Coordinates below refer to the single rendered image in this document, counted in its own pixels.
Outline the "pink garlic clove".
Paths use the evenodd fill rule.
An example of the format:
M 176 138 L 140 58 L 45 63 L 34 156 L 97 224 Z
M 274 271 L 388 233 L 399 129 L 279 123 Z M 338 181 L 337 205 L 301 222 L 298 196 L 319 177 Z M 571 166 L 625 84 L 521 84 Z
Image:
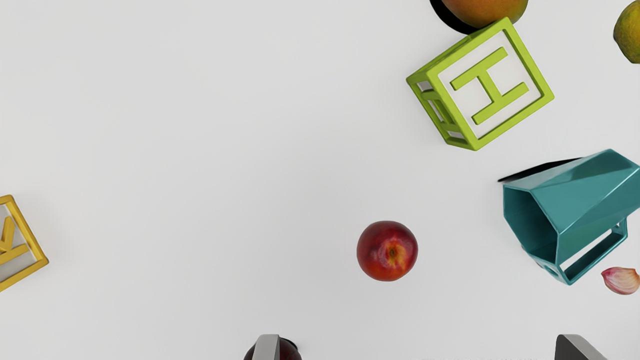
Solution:
M 601 276 L 606 287 L 615 294 L 630 296 L 640 289 L 640 275 L 635 268 L 616 266 L 605 269 Z

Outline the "orange red mango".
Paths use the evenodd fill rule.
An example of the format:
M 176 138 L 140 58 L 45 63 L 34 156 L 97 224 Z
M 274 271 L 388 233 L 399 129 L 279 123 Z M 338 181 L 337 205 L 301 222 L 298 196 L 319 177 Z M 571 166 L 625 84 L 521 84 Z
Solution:
M 480 29 L 504 18 L 516 23 L 529 0 L 442 0 L 442 3 L 461 22 Z

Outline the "yellow letter block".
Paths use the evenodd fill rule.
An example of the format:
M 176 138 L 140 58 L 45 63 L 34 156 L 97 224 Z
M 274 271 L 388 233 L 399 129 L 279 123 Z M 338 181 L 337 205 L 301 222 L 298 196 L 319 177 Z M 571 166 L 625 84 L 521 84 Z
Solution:
M 14 197 L 0 196 L 0 292 L 49 263 Z

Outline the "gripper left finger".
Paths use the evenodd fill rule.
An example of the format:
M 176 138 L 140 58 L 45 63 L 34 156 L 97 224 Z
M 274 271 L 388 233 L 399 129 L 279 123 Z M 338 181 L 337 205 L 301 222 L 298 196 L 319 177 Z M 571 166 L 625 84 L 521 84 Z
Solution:
M 254 344 L 251 360 L 281 360 L 280 339 L 276 333 L 260 335 Z

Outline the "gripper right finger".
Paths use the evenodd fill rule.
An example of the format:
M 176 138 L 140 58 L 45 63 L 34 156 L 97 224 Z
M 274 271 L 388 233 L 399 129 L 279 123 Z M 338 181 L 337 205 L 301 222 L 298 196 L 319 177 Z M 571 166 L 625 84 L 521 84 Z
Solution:
M 562 333 L 555 342 L 554 360 L 608 360 L 584 337 Z

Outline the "teal faceted mug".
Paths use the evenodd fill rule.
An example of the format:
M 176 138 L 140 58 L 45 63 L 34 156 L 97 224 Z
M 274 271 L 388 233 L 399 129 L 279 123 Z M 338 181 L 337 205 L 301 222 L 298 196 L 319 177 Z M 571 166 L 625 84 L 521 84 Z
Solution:
M 569 286 L 627 238 L 627 217 L 640 209 L 640 165 L 612 149 L 499 182 L 503 217 L 521 248 Z

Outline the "yellow green fruit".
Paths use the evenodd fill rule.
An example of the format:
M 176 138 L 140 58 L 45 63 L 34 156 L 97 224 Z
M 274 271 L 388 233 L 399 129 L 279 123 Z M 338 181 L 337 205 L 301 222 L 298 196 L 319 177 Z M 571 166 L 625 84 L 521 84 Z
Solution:
M 614 41 L 626 59 L 640 65 L 640 0 L 622 10 L 614 26 Z

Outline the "green letter block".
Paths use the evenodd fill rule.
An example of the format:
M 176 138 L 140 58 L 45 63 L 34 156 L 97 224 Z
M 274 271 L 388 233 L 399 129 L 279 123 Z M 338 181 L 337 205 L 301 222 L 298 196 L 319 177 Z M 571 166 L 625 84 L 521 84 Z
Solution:
M 446 144 L 471 151 L 554 99 L 507 17 L 466 35 L 406 82 Z

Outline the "red apple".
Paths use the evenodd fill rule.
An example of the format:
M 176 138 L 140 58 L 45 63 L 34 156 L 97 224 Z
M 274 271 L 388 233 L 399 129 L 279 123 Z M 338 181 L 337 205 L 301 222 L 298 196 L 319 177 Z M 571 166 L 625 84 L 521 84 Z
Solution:
M 397 221 L 371 223 L 361 233 L 356 259 L 373 280 L 391 282 L 406 276 L 418 260 L 418 240 Z

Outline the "dark red round fruit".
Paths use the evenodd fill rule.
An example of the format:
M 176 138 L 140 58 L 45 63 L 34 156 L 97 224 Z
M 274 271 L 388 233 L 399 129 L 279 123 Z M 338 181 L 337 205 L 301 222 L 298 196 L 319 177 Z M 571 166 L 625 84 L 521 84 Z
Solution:
M 253 360 L 255 345 L 245 354 L 243 360 Z M 303 360 L 297 346 L 290 340 L 279 337 L 279 360 Z

